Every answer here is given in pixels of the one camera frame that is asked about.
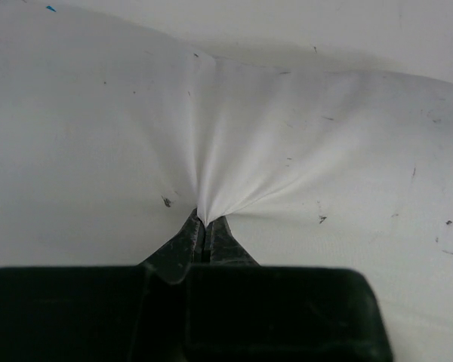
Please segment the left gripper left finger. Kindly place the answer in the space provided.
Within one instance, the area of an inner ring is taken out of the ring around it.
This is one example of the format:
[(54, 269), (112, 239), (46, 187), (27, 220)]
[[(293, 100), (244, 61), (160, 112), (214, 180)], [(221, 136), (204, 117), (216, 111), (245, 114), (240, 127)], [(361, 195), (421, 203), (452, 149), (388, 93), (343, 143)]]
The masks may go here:
[(204, 226), (136, 265), (0, 268), (0, 361), (182, 361), (180, 283)]

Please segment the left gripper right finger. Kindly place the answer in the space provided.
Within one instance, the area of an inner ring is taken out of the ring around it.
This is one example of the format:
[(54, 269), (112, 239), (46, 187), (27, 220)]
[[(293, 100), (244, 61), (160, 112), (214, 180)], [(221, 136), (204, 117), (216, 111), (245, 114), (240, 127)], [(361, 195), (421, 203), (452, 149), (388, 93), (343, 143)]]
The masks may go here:
[(211, 222), (184, 279), (189, 361), (392, 361), (376, 296), (348, 268), (262, 266)]

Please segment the white pillow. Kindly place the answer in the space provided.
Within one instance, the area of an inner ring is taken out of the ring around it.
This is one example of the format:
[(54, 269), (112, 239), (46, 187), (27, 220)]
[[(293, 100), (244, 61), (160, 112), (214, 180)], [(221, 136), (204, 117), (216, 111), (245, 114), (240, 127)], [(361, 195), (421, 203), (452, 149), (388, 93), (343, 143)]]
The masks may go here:
[(192, 209), (258, 262), (361, 271), (397, 361), (453, 361), (453, 84), (0, 1), (0, 267), (139, 262)]

